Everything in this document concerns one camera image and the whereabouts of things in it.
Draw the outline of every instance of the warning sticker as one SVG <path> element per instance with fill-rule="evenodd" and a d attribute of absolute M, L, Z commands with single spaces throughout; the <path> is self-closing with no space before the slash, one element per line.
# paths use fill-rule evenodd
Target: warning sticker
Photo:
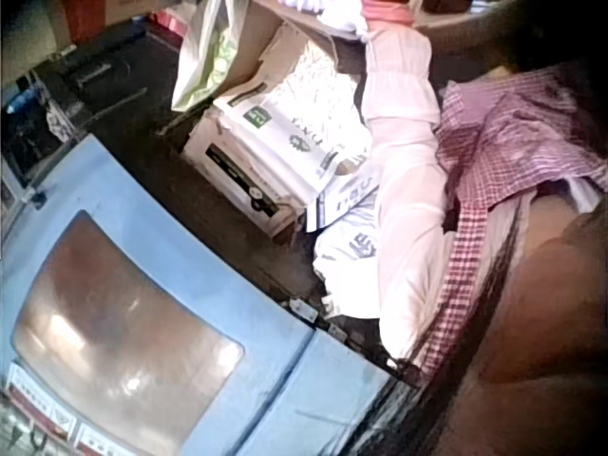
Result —
<path fill-rule="evenodd" d="M 67 442 L 76 427 L 76 416 L 47 394 L 21 366 L 9 368 L 7 394 L 15 406 L 33 418 L 56 439 Z"/>
<path fill-rule="evenodd" d="M 90 456 L 136 456 L 105 437 L 99 430 L 82 423 L 76 436 L 76 449 Z"/>

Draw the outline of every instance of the glass window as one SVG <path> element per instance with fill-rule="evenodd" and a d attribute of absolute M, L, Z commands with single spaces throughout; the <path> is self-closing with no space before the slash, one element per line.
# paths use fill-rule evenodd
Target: glass window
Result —
<path fill-rule="evenodd" d="M 13 344 L 108 437 L 152 454 L 180 451 L 243 355 L 156 285 L 85 212 L 36 277 Z"/>

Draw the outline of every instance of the blue metal panel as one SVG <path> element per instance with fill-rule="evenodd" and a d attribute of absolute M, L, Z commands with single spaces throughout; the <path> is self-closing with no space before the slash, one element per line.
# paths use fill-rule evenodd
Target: blue metal panel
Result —
<path fill-rule="evenodd" d="M 186 231 L 94 137 L 72 150 L 40 190 L 47 192 L 47 204 L 39 211 L 26 207 L 3 246 L 0 372 L 8 372 L 15 356 L 10 335 L 35 274 L 76 213 L 85 210 L 159 286 L 244 348 L 243 359 L 182 452 L 225 454 L 251 428 L 313 330 Z"/>
<path fill-rule="evenodd" d="M 326 332 L 316 332 L 238 455 L 335 454 L 388 379 Z"/>

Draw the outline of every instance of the green logo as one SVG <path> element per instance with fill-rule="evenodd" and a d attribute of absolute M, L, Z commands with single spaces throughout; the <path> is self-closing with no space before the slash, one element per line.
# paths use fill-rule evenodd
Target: green logo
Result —
<path fill-rule="evenodd" d="M 261 128 L 273 117 L 261 106 L 254 106 L 248 110 L 243 117 L 247 119 L 255 128 Z"/>
<path fill-rule="evenodd" d="M 310 152 L 311 151 L 311 147 L 308 145 L 308 143 L 305 142 L 303 139 L 301 139 L 299 136 L 296 136 L 296 135 L 290 136 L 289 143 L 292 145 L 292 147 L 295 150 L 299 150 L 300 152 Z"/>

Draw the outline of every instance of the checkered cloth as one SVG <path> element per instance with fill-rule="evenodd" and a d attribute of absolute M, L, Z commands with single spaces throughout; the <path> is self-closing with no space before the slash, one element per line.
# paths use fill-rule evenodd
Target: checkered cloth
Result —
<path fill-rule="evenodd" d="M 608 191 L 606 161 L 591 146 L 595 127 L 564 86 L 561 70 L 447 90 L 438 158 L 450 175 L 448 195 L 458 198 L 461 212 L 439 311 L 421 351 L 427 376 L 446 358 L 471 314 L 488 210 L 566 177 L 588 177 Z"/>

